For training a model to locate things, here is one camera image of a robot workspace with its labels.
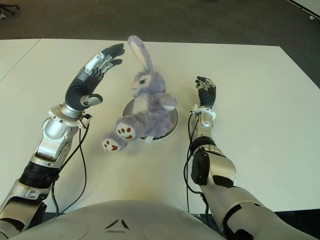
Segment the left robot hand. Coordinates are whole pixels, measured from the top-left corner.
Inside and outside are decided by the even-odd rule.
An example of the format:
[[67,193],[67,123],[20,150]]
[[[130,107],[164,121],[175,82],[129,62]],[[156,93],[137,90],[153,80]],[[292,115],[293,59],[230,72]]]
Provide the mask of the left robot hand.
[[84,111],[91,106],[101,104],[103,97],[94,91],[107,71],[122,63],[122,60],[117,57],[124,53],[122,43],[96,53],[85,63],[69,85],[65,94],[65,103],[77,111]]

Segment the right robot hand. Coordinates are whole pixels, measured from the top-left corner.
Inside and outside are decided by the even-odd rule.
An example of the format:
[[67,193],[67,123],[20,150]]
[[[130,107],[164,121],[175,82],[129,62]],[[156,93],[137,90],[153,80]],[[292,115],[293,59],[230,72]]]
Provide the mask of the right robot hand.
[[202,76],[197,76],[195,83],[200,105],[212,109],[216,100],[216,85],[211,79]]

